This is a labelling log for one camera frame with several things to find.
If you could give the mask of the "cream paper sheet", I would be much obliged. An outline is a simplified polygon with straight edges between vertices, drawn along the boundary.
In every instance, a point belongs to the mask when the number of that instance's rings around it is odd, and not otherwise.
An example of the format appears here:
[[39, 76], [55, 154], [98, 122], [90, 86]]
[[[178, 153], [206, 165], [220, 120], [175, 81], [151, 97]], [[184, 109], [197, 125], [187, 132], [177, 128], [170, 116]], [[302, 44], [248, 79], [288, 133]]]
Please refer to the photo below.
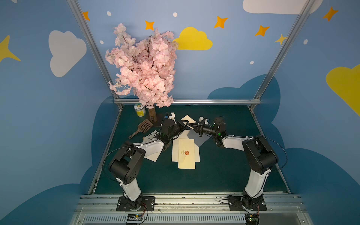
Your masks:
[[195, 162], [200, 162], [200, 152], [197, 141], [200, 140], [198, 133], [193, 130], [184, 130], [183, 133], [175, 140], [172, 144], [172, 162], [178, 162], [179, 157], [179, 140], [180, 139], [193, 139], [194, 140], [194, 152], [195, 152]]

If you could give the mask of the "brown letter paper front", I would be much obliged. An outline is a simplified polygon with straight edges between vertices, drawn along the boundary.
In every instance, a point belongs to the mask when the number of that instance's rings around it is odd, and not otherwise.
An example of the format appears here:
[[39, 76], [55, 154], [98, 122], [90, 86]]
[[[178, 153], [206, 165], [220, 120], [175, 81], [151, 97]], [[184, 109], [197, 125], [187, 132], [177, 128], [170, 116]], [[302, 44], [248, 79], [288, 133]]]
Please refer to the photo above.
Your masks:
[[190, 124], [197, 124], [197, 122], [195, 120], [193, 120], [189, 115], [186, 115], [185, 117], [183, 117], [181, 119], [181, 121], [183, 121], [184, 124], [186, 124], [186, 121], [188, 121], [188, 125], [187, 125], [186, 129], [194, 129], [193, 127], [190, 126]]

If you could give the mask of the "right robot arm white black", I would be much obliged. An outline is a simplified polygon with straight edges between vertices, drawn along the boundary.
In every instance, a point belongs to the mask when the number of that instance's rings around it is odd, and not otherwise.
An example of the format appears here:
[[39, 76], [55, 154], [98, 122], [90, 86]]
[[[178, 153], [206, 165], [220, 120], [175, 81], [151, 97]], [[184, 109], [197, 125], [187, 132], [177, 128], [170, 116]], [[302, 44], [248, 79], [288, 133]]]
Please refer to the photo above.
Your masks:
[[199, 122], [189, 126], [199, 134], [212, 137], [215, 144], [227, 149], [245, 152], [250, 166], [250, 175], [243, 191], [242, 205], [249, 209], [263, 202], [263, 189], [273, 167], [278, 163], [278, 156], [266, 138], [258, 136], [234, 136], [226, 133], [226, 123], [222, 117], [217, 117], [210, 124], [207, 119], [200, 118]]

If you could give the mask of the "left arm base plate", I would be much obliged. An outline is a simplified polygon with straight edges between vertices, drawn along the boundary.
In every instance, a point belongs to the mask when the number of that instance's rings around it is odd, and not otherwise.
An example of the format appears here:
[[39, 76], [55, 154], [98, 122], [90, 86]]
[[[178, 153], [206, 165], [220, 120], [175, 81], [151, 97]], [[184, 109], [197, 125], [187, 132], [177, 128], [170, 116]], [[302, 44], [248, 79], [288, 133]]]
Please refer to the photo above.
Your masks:
[[134, 202], [121, 196], [118, 199], [116, 206], [117, 212], [140, 212], [146, 209], [149, 212], [153, 212], [155, 207], [155, 197], [154, 196], [139, 196]]

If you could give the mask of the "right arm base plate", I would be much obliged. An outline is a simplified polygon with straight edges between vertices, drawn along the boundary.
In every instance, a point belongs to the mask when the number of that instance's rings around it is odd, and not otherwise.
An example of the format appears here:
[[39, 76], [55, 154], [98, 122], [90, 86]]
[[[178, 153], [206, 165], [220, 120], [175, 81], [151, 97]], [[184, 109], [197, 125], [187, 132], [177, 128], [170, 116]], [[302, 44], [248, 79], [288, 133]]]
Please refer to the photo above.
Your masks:
[[248, 212], [261, 212], [267, 211], [263, 194], [257, 198], [250, 198], [249, 196], [233, 196], [227, 197], [230, 211], [248, 211]]

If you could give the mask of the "grey envelope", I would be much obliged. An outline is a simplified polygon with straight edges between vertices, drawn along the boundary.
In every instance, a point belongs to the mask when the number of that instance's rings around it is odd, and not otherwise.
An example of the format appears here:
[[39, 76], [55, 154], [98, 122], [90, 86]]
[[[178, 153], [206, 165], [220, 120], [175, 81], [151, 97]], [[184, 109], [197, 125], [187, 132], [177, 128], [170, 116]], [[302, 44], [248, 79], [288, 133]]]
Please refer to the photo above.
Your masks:
[[210, 137], [207, 136], [206, 134], [203, 134], [201, 137], [198, 133], [196, 133], [194, 130], [190, 130], [189, 133], [187, 134], [189, 139], [193, 139], [195, 145], [197, 145], [198, 147], [200, 147], [202, 144], [204, 144]]

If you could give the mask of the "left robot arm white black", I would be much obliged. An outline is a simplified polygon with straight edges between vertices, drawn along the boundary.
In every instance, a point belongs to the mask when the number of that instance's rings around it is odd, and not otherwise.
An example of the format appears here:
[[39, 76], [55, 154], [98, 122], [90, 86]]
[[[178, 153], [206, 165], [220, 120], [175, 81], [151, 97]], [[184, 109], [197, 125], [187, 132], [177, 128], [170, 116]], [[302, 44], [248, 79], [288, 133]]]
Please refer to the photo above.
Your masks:
[[123, 195], [118, 200], [118, 212], [139, 211], [143, 208], [143, 194], [138, 186], [143, 160], [152, 154], [165, 151], [172, 141], [186, 129], [188, 120], [175, 121], [166, 118], [157, 133], [150, 141], [143, 143], [125, 142], [108, 165], [109, 172], [115, 177], [123, 189]]

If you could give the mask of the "yellow envelope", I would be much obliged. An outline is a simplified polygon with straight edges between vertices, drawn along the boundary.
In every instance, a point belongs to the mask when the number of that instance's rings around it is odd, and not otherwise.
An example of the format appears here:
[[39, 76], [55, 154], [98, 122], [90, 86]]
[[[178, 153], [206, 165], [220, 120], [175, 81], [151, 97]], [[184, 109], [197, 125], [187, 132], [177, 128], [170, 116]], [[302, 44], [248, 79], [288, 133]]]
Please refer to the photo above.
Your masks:
[[179, 155], [178, 155], [179, 169], [195, 169], [195, 143], [193, 139], [179, 140]]

